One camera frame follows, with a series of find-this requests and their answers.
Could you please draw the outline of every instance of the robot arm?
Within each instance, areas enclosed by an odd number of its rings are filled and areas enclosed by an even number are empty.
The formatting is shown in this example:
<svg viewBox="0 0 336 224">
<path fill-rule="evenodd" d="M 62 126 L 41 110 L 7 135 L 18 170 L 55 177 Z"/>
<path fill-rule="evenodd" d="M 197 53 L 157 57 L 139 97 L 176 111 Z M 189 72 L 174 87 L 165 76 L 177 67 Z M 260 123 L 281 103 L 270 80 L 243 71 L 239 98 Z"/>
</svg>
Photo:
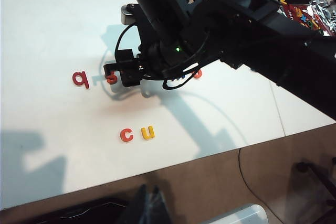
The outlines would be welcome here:
<svg viewBox="0 0 336 224">
<path fill-rule="evenodd" d="M 192 75 L 220 60 L 237 69 L 245 64 L 336 119 L 336 40 L 277 13 L 275 0 L 137 0 L 129 4 L 130 26 L 141 45 L 119 50 L 105 74 L 120 71 L 124 86 L 140 80 Z"/>
</svg>

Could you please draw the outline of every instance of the magnetic letter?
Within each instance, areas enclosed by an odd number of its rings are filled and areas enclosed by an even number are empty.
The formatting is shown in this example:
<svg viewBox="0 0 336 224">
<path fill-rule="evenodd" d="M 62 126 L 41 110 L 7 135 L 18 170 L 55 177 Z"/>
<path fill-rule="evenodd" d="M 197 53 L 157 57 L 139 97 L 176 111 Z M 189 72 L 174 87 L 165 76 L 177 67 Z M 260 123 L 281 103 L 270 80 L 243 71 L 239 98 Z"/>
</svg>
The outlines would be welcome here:
<svg viewBox="0 0 336 224">
<path fill-rule="evenodd" d="M 114 71 L 110 72 L 109 76 L 106 76 L 106 81 L 108 82 L 108 84 L 116 84 L 116 82 L 118 81 L 118 77 L 114 74 Z"/>
<path fill-rule="evenodd" d="M 77 76 L 81 77 L 81 81 L 76 80 Z M 72 80 L 73 80 L 74 84 L 76 84 L 77 86 L 82 86 L 83 84 L 85 84 L 85 87 L 87 89 L 89 89 L 89 82 L 88 82 L 88 79 L 86 78 L 86 74 L 85 74 L 84 71 L 82 73 L 81 72 L 74 73 L 72 75 Z"/>
<path fill-rule="evenodd" d="M 149 126 L 148 131 L 149 131 L 149 136 L 147 135 L 146 129 L 141 128 L 141 134 L 142 134 L 142 137 L 145 140 L 148 140 L 149 138 L 154 138 L 155 137 L 153 126 Z"/>
<path fill-rule="evenodd" d="M 123 129 L 121 132 L 120 132 L 120 138 L 121 140 L 123 140 L 124 142 L 129 142 L 129 141 L 132 141 L 133 139 L 133 135 L 130 135 L 129 137 L 126 137 L 126 133 L 131 133 L 132 130 L 131 129 Z"/>
<path fill-rule="evenodd" d="M 202 76 L 202 71 L 201 69 L 194 75 L 194 78 L 198 79 Z"/>
</svg>

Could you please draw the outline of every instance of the white tabletop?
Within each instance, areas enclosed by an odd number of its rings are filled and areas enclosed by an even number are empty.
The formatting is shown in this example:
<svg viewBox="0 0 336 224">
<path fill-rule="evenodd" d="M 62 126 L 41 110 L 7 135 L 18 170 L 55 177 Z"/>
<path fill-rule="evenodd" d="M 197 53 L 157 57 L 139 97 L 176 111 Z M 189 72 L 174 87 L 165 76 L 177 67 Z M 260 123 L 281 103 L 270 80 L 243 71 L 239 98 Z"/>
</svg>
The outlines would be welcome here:
<svg viewBox="0 0 336 224">
<path fill-rule="evenodd" d="M 107 84 L 120 6 L 134 2 L 2 0 L 1 209 L 285 135 L 274 89 L 247 67 L 215 62 L 177 91 Z M 121 47 L 138 44 L 131 30 Z M 72 82 L 77 71 L 88 90 Z M 155 138 L 144 140 L 149 125 Z"/>
</svg>

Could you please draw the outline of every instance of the black cylinder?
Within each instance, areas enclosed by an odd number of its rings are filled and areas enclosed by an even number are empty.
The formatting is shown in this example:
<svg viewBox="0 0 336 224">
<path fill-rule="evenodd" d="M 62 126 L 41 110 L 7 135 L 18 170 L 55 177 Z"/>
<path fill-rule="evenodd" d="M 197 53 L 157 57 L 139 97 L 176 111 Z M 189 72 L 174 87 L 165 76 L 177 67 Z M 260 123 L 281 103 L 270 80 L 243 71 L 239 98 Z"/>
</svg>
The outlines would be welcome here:
<svg viewBox="0 0 336 224">
<path fill-rule="evenodd" d="M 166 45 L 176 41 L 182 24 L 173 9 L 175 0 L 137 0 L 149 22 Z"/>
</svg>

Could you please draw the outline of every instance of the wooden floor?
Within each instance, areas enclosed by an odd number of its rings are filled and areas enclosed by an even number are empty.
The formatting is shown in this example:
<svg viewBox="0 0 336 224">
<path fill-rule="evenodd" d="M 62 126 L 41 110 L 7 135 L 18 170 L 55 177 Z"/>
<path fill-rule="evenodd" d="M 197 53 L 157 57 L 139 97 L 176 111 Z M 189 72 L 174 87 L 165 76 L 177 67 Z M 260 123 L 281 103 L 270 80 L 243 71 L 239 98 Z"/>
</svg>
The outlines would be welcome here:
<svg viewBox="0 0 336 224">
<path fill-rule="evenodd" d="M 295 164 L 314 162 L 332 175 L 334 156 L 336 124 L 243 148 L 240 161 L 249 187 L 283 223 L 306 224 L 328 211 L 324 201 L 331 195 L 311 174 L 296 171 Z M 174 223 L 200 223 L 248 203 L 262 205 L 269 223 L 281 223 L 246 187 L 238 150 L 6 209 L 0 212 L 0 222 L 19 223 L 106 196 L 131 199 L 142 184 L 159 186 Z"/>
</svg>

